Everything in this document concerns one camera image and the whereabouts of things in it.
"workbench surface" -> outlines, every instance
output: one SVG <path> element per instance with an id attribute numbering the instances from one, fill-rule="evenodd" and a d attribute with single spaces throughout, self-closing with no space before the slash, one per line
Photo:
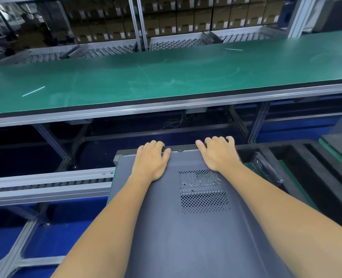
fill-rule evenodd
<path id="1" fill-rule="evenodd" d="M 0 66 L 0 113 L 156 102 L 165 97 L 340 79 L 342 31 L 4 65 Z"/>

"right hand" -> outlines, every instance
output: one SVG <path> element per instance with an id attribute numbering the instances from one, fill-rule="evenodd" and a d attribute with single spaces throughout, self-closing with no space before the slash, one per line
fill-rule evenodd
<path id="1" fill-rule="evenodd" d="M 224 137 L 214 136 L 212 139 L 207 137 L 204 142 L 196 141 L 196 145 L 202 154 L 208 168 L 216 172 L 221 172 L 224 167 L 231 167 L 232 163 L 240 163 L 238 153 L 234 145 L 234 138 L 231 136 Z"/>

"ventilation holes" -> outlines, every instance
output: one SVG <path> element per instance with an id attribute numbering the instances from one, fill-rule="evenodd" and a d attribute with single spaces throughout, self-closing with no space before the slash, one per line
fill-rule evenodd
<path id="1" fill-rule="evenodd" d="M 220 174 L 211 170 L 179 172 L 184 214 L 230 210 Z"/>

